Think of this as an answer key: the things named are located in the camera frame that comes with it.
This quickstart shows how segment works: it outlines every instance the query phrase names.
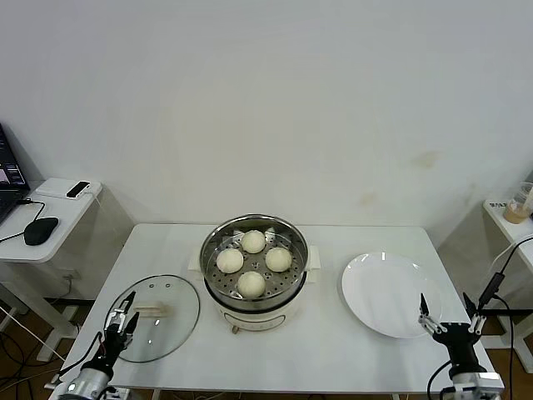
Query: mouse cable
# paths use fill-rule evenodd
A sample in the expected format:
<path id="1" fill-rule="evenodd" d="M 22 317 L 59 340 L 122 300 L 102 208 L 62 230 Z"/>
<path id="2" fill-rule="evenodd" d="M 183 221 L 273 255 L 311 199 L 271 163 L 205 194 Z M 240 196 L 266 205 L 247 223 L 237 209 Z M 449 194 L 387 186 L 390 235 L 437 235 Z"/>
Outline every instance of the mouse cable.
<path id="1" fill-rule="evenodd" d="M 17 204 L 41 204 L 41 208 L 39 209 L 39 211 L 37 212 L 37 214 L 35 215 L 35 217 L 33 218 L 33 221 L 36 221 L 37 218 L 39 218 L 39 215 L 41 215 L 42 213 L 42 210 L 44 210 L 44 207 L 46 206 L 46 204 L 44 202 L 34 202 L 32 199 L 30 198 L 25 198 L 23 200 L 17 200 Z M 17 238 L 19 236 L 22 236 L 24 234 L 24 232 L 20 232 L 20 233 L 17 233 L 16 235 L 11 235 L 11 236 L 8 236 L 8 237 L 3 237 L 0 239 L 0 243 L 1 242 L 4 242 L 8 239 L 13 239 L 13 238 Z"/>

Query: wall stain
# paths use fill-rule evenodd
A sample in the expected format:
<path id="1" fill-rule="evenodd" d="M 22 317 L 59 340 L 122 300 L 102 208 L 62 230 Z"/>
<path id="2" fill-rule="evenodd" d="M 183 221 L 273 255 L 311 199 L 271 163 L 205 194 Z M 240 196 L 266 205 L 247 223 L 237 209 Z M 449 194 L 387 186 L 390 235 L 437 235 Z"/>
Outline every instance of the wall stain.
<path id="1" fill-rule="evenodd" d="M 432 169 L 440 157 L 441 152 L 430 150 L 412 158 L 411 164 L 421 169 Z"/>
<path id="2" fill-rule="evenodd" d="M 367 192 L 359 197 L 358 204 L 363 207 L 369 207 L 377 203 L 377 194 L 376 192 Z"/>

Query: cable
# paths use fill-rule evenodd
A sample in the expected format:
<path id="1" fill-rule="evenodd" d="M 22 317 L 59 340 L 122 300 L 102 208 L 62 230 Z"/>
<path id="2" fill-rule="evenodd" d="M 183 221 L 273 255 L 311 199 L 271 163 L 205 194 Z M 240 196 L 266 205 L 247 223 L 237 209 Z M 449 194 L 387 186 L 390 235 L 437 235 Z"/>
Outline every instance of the cable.
<path id="1" fill-rule="evenodd" d="M 14 382 L 11 385 L 6 386 L 4 389 L 0 389 L 0 393 L 5 392 L 9 388 L 12 388 L 13 386 L 18 385 L 19 383 L 26 382 L 26 381 L 28 381 L 30 379 L 34 379 L 36 377 L 40 377 L 41 375 L 44 375 L 45 373 L 54 373 L 56 371 L 59 371 L 59 368 L 49 369 L 48 371 L 43 371 L 43 372 L 40 372 L 40 373 L 36 373 L 35 375 L 32 375 L 31 377 L 25 377 L 24 379 L 21 379 L 20 381 Z"/>
<path id="2" fill-rule="evenodd" d="M 58 356 L 59 358 L 61 358 L 63 361 L 65 361 L 65 358 L 62 357 L 61 354 L 59 354 L 58 352 L 56 352 L 53 348 L 51 348 L 50 346 L 48 346 L 44 341 L 42 341 L 39 336 L 37 336 L 35 333 L 33 333 L 32 331 L 30 331 L 27 327 L 25 327 L 24 325 L 22 325 L 13 315 L 11 315 L 9 312 L 7 312 L 6 310 L 3 309 L 2 306 L 0 306 L 0 310 L 4 311 L 6 313 L 6 315 L 8 317 L 10 317 L 19 327 L 21 327 L 22 329 L 24 329 L 26 332 L 28 332 L 30 335 L 32 335 L 34 338 L 36 338 L 39 342 L 41 342 L 41 344 L 45 347 L 45 348 L 48 348 L 48 350 L 50 350 L 52 353 L 54 353 L 56 356 Z"/>
<path id="3" fill-rule="evenodd" d="M 107 221 L 109 222 L 109 225 L 111 226 L 111 229 L 115 233 L 115 238 L 120 240 L 120 235 L 118 234 L 118 230 L 115 228 L 115 223 L 113 223 L 113 218 L 111 217 L 111 214 L 109 212 L 107 212 L 107 210 L 104 207 L 102 207 L 102 204 L 100 203 L 100 200 L 98 200 L 97 195 L 94 194 L 93 192 L 87 192 L 86 194 L 91 194 L 92 198 L 94 198 L 94 200 L 98 203 L 98 207 L 106 215 Z"/>
<path id="4" fill-rule="evenodd" d="M 62 298 L 65 298 L 66 296 L 68 296 L 71 293 L 71 291 L 72 291 L 72 275 L 69 275 L 69 276 L 63 277 L 63 278 L 68 280 L 68 290 L 67 290 L 67 292 L 65 294 L 62 294 L 60 297 L 56 298 L 53 302 L 51 302 L 50 303 L 51 306 L 53 304 L 57 303 Z"/>
<path id="5" fill-rule="evenodd" d="M 46 206 L 46 204 L 44 202 L 34 202 L 31 198 L 25 198 L 23 200 L 17 200 L 17 204 L 41 204 L 41 208 L 37 212 L 37 215 L 33 218 L 33 221 L 37 220 L 39 215 L 41 215 L 42 210 L 44 210 L 44 207 Z M 16 237 L 21 236 L 23 234 L 24 234 L 24 232 L 20 232 L 20 233 L 17 233 L 15 235 L 11 235 L 11 236 L 8 236 L 8 237 L 3 237 L 3 238 L 0 239 L 0 243 L 1 242 L 5 242 L 6 240 L 9 240 L 9 239 L 16 238 Z"/>
<path id="6" fill-rule="evenodd" d="M 44 202 L 34 202 L 32 199 L 28 199 L 29 202 L 32 202 L 33 204 L 41 204 L 41 208 L 39 209 L 37 215 L 33 218 L 33 221 L 36 221 L 37 218 L 39 218 L 39 215 L 41 215 L 42 210 L 44 210 L 44 207 L 46 204 Z"/>
<path id="7" fill-rule="evenodd" d="M 533 238 L 533 235 L 525 235 L 524 237 L 521 237 L 520 239 L 518 240 L 515 240 L 513 241 L 503 252 L 501 252 L 500 254 L 498 254 L 496 256 L 496 258 L 494 259 L 494 261 L 492 262 L 491 264 L 491 267 L 489 268 L 489 271 L 492 270 L 492 268 L 496 265 L 496 262 L 505 254 L 507 253 L 509 250 L 512 249 L 513 246 L 515 246 L 516 243 L 524 240 L 524 239 L 529 239 L 529 238 Z"/>
<path id="8" fill-rule="evenodd" d="M 533 237 L 529 237 L 527 239 L 524 239 L 522 240 L 521 242 L 517 243 L 516 246 L 512 249 L 511 251 L 511 254 L 509 254 L 509 257 L 507 258 L 507 261 L 505 264 L 503 264 L 503 268 L 501 269 L 500 273 L 503 273 L 506 268 L 507 268 L 507 265 L 509 265 L 509 261 L 511 260 L 511 257 L 513 257 L 513 254 L 515 253 L 516 249 L 522 244 L 522 243 L 525 243 L 525 242 L 529 242 L 530 240 L 533 240 Z"/>
<path id="9" fill-rule="evenodd" d="M 504 306 L 506 306 L 507 311 L 510 311 L 509 304 L 498 296 L 497 294 L 494 295 L 494 298 L 496 300 L 500 300 Z M 513 400 L 513 355 L 515 353 L 514 346 L 515 346 L 515 325 L 513 323 L 513 317 L 509 315 L 509 324 L 511 325 L 511 350 L 509 354 L 509 400 Z"/>
<path id="10" fill-rule="evenodd" d="M 451 360 L 446 361 L 444 364 L 442 364 L 440 367 L 437 368 L 437 370 L 431 375 L 430 380 L 427 382 L 427 400 L 433 400 L 431 398 L 431 384 L 435 380 L 436 376 L 448 365 L 451 364 Z"/>
<path id="11" fill-rule="evenodd" d="M 92 346 L 94 346 L 94 343 L 97 341 L 97 339 L 101 339 L 101 338 L 102 338 L 102 333 L 101 332 L 97 332 L 97 334 L 94 335 L 94 339 L 92 340 L 91 345 L 89 346 L 89 348 L 87 349 L 85 354 L 83 354 L 83 357 L 81 357 L 79 360 L 77 360 L 74 364 L 71 364 L 70 366 L 63 368 L 61 371 L 59 371 L 59 373 L 57 375 L 59 375 L 61 377 L 62 375 L 64 375 L 65 373 L 67 373 L 68 371 L 70 371 L 71 369 L 76 367 L 77 365 L 79 365 L 85 358 L 87 358 L 87 356 L 91 352 Z"/>
<path id="12" fill-rule="evenodd" d="M 117 390 L 113 386 L 107 386 L 105 389 L 103 389 L 100 394 L 97 397 L 97 400 L 103 399 L 105 400 L 107 398 L 107 393 L 116 393 Z"/>
<path id="13" fill-rule="evenodd" d="M 3 343 L 3 337 L 6 337 L 8 338 L 9 340 L 11 340 L 15 346 L 18 348 L 18 351 L 20 352 L 20 355 L 22 357 L 22 362 L 19 362 L 18 360 L 16 360 L 15 358 L 11 357 L 11 354 L 9 354 L 9 351 L 6 349 L 4 343 Z M 4 352 L 6 352 L 7 356 L 12 360 L 14 361 L 16 364 L 18 365 L 22 365 L 25 361 L 25 358 L 24 358 L 24 351 L 22 350 L 22 347 L 20 346 L 20 344 L 18 344 L 15 339 L 13 339 L 11 336 L 9 336 L 7 333 L 4 333 L 4 332 L 0 332 L 0 345 L 2 346 L 2 349 Z"/>
<path id="14" fill-rule="evenodd" d="M 33 400 L 32 383 L 29 380 L 27 380 L 26 383 L 27 383 L 27 388 L 30 391 L 30 398 L 31 398 L 31 400 Z"/>
<path id="15" fill-rule="evenodd" d="M 220 393 L 217 393 L 215 394 L 214 396 L 210 396 L 210 397 L 205 397 L 205 396 L 198 396 L 196 398 L 196 400 L 213 400 L 213 398 L 219 398 L 222 394 L 224 394 L 225 392 L 220 392 Z"/>

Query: black cable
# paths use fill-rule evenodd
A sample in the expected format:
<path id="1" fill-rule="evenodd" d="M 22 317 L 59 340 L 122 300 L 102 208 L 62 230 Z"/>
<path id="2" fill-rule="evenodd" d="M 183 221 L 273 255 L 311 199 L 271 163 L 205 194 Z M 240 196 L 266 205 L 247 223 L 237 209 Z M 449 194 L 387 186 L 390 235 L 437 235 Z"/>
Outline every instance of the black cable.
<path id="1" fill-rule="evenodd" d="M 511 254 L 509 254 L 509 257 L 507 258 L 506 263 L 503 264 L 503 268 L 501 269 L 500 273 L 503 273 L 503 272 L 506 270 L 507 265 L 509 265 L 509 261 L 511 260 L 511 257 L 513 257 L 513 254 L 515 253 L 516 249 L 517 249 L 522 243 L 529 242 L 530 240 L 533 240 L 533 237 L 530 237 L 529 239 L 524 239 L 524 240 L 522 240 L 521 242 L 517 243 L 516 246 L 513 247 L 513 249 L 511 250 Z"/>
<path id="2" fill-rule="evenodd" d="M 46 205 L 44 202 L 34 202 L 33 200 L 30 200 L 33 204 L 41 204 L 41 208 L 39 209 L 37 215 L 35 216 L 35 218 L 33 219 L 33 221 L 37 220 L 37 218 L 39 218 L 39 215 L 41 215 L 42 213 L 42 210 L 44 210 L 44 206 Z"/>
<path id="3" fill-rule="evenodd" d="M 57 375 L 59 375 L 61 377 L 62 375 L 64 375 L 65 373 L 67 373 L 68 371 L 70 371 L 71 369 L 76 367 L 78 364 L 80 364 L 85 358 L 87 358 L 87 356 L 91 352 L 92 346 L 94 346 L 94 343 L 97 341 L 97 339 L 101 339 L 101 338 L 102 338 L 102 333 L 101 332 L 97 332 L 97 334 L 94 335 L 94 339 L 92 340 L 91 345 L 89 346 L 89 348 L 87 349 L 85 354 L 83 354 L 83 356 L 79 360 L 77 360 L 74 364 L 71 364 L 70 366 L 68 366 L 68 367 L 62 369 L 61 371 L 59 371 L 57 373 Z"/>
<path id="4" fill-rule="evenodd" d="M 17 200 L 17 204 L 41 204 L 41 208 L 39 209 L 39 211 L 37 212 L 37 215 L 33 218 L 33 221 L 36 221 L 37 218 L 39 217 L 39 215 L 41 215 L 42 213 L 42 210 L 44 210 L 44 207 L 46 206 L 46 204 L 44 202 L 34 202 L 32 199 L 30 198 L 25 198 L 24 200 Z M 20 233 L 17 233 L 16 235 L 11 235 L 11 236 L 8 236 L 8 237 L 3 237 L 0 239 L 0 243 L 1 242 L 4 242 L 8 239 L 13 239 L 13 238 L 16 238 L 18 236 L 21 236 L 23 235 L 24 232 L 20 232 Z"/>
<path id="5" fill-rule="evenodd" d="M 48 336 L 50 333 L 52 332 L 52 330 L 48 331 L 48 333 L 46 333 L 44 335 L 44 337 Z M 11 342 L 13 342 L 15 344 L 15 346 L 17 346 L 19 352 L 21 352 L 21 355 L 22 355 L 22 361 L 19 361 L 17 360 L 16 358 L 12 357 L 11 354 L 9 354 L 9 352 L 7 351 L 7 349 L 5 348 L 5 344 L 3 342 L 3 339 L 2 337 L 6 337 L 8 338 L 9 340 L 11 340 Z M 11 336 L 9 336 L 7 333 L 4 333 L 4 332 L 0 332 L 0 346 L 2 347 L 3 351 L 7 354 L 7 356 L 16 364 L 20 365 L 20 366 L 23 366 L 23 367 L 43 367 L 45 365 L 48 365 L 48 364 L 51 364 L 51 363 L 54 363 L 58 360 L 60 360 L 61 358 L 59 357 L 56 357 L 50 361 L 46 361 L 46 362 L 40 362 L 39 364 L 29 364 L 28 361 L 30 360 L 32 354 L 35 352 L 35 350 L 39 347 L 41 343 L 37 342 L 37 345 L 33 348 L 33 350 L 29 353 L 29 355 L 27 357 L 24 357 L 24 353 L 22 352 L 22 348 L 21 346 L 17 343 L 17 341 L 15 341 L 15 339 L 13 339 Z"/>
<path id="6" fill-rule="evenodd" d="M 430 380 L 427 382 L 427 400 L 433 400 L 431 398 L 431 384 L 435 380 L 436 376 L 448 365 L 451 364 L 451 360 L 446 361 L 444 364 L 442 364 L 440 367 L 437 368 L 437 370 L 431 375 Z"/>
<path id="7" fill-rule="evenodd" d="M 103 399 L 105 400 L 107 398 L 107 392 L 110 392 L 110 393 L 116 393 L 117 390 L 115 387 L 113 386 L 108 386 L 106 387 L 105 389 L 103 389 L 100 394 L 98 395 L 97 397 L 97 400 L 100 400 L 100 399 Z"/>
<path id="8" fill-rule="evenodd" d="M 33 390 L 32 390 L 32 384 L 31 384 L 31 379 L 28 379 L 26 382 L 27 382 L 27 388 L 28 390 L 30 391 L 30 399 L 31 400 L 34 400 L 33 399 Z"/>
<path id="9" fill-rule="evenodd" d="M 494 298 L 496 300 L 500 300 L 504 304 L 504 306 L 506 306 L 507 311 L 511 310 L 509 308 L 509 304 L 507 304 L 507 302 L 503 298 L 501 298 L 497 294 L 494 295 Z M 513 324 L 513 317 L 511 315 L 509 316 L 509 324 L 511 325 L 511 350 L 509 354 L 509 400 L 513 400 L 513 356 L 515 354 L 515 326 Z"/>
<path id="10" fill-rule="evenodd" d="M 6 349 L 6 346 L 3 342 L 3 337 L 6 337 L 8 338 L 9 340 L 11 340 L 12 343 L 15 344 L 15 346 L 18 348 L 18 351 L 20 352 L 20 355 L 22 357 L 22 361 L 18 361 L 17 359 L 15 359 L 14 357 L 11 356 L 11 354 L 9 354 L 9 351 Z M 0 346 L 2 346 L 2 349 L 3 351 L 7 354 L 7 356 L 13 361 L 15 362 L 16 364 L 18 365 L 22 365 L 25 361 L 25 357 L 24 357 L 24 351 L 22 350 L 22 347 L 20 346 L 20 344 L 18 344 L 15 339 L 13 339 L 11 336 L 9 336 L 7 333 L 4 333 L 4 332 L 0 332 Z"/>

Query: white cable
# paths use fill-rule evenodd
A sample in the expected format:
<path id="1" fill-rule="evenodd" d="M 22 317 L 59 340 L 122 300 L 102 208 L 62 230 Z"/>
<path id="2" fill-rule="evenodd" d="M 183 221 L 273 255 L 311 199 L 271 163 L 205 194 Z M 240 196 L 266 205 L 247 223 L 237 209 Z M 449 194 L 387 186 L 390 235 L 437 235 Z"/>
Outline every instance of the white cable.
<path id="1" fill-rule="evenodd" d="M 44 372 L 40 372 L 40 373 L 36 373 L 35 375 L 32 375 L 31 377 L 25 377 L 24 379 L 21 379 L 19 381 L 16 381 L 16 382 L 13 382 L 11 385 L 7 385 L 4 389 L 0 390 L 0 393 L 1 392 L 5 392 L 6 390 L 8 390 L 9 388 L 12 388 L 13 386 L 19 384 L 20 382 L 24 382 L 24 381 L 27 381 L 28 379 L 34 379 L 36 377 L 40 377 L 41 375 L 44 375 L 45 373 L 54 373 L 56 371 L 59 371 L 59 368 L 56 368 L 56 369 L 50 369 L 48 371 L 44 371 Z"/>
<path id="2" fill-rule="evenodd" d="M 109 225 L 111 226 L 111 229 L 113 230 L 113 232 L 115 233 L 115 238 L 116 239 L 119 239 L 120 238 L 120 235 L 118 234 L 118 231 L 117 229 L 115 228 L 115 224 L 113 223 L 113 218 L 111 218 L 110 214 L 107 212 L 107 210 L 102 206 L 102 204 L 100 203 L 100 200 L 98 200 L 98 197 L 96 194 L 94 194 L 93 192 L 87 192 L 87 194 L 92 194 L 92 198 L 98 203 L 98 207 L 102 210 L 102 212 L 105 214 L 106 216 L 106 219 L 107 219 L 107 223 L 109 223 Z"/>
<path id="3" fill-rule="evenodd" d="M 53 348 L 51 348 L 50 346 L 48 346 L 45 342 L 43 342 L 39 336 L 37 336 L 35 333 L 33 333 L 32 331 L 30 331 L 27 327 L 25 327 L 24 325 L 22 325 L 13 315 L 11 315 L 9 312 L 7 312 L 6 310 L 3 309 L 2 306 L 0 306 L 0 310 L 4 311 L 6 313 L 6 315 L 8 317 L 10 317 L 20 328 L 24 329 L 26 332 L 28 332 L 30 335 L 32 335 L 34 338 L 36 338 L 39 342 L 41 342 L 41 344 L 45 347 L 45 348 L 48 348 L 48 350 L 50 350 L 52 353 L 54 353 L 56 356 L 58 356 L 59 358 L 61 358 L 63 361 L 65 361 L 65 358 L 63 358 L 61 356 L 61 354 L 59 354 L 58 352 L 56 352 Z"/>
<path id="4" fill-rule="evenodd" d="M 511 250 L 514 246 L 516 246 L 517 243 L 520 243 L 522 240 L 526 240 L 526 239 L 529 239 L 529 238 L 533 238 L 533 234 L 525 235 L 524 237 L 521 237 L 520 239 L 515 240 L 514 242 L 512 242 L 509 245 L 508 248 L 506 248 L 503 252 L 501 252 L 500 254 L 498 254 L 496 256 L 496 258 L 494 259 L 494 261 L 491 264 L 491 267 L 489 268 L 489 271 L 492 271 L 492 268 L 496 265 L 496 261 L 498 261 L 505 253 L 507 253 L 509 250 Z"/>
<path id="5" fill-rule="evenodd" d="M 205 396 L 198 396 L 197 397 L 197 400 L 213 400 L 213 398 L 218 398 L 220 397 L 222 394 L 224 394 L 225 392 L 220 392 L 218 394 L 215 394 L 214 396 L 211 396 L 211 397 L 205 397 Z"/>

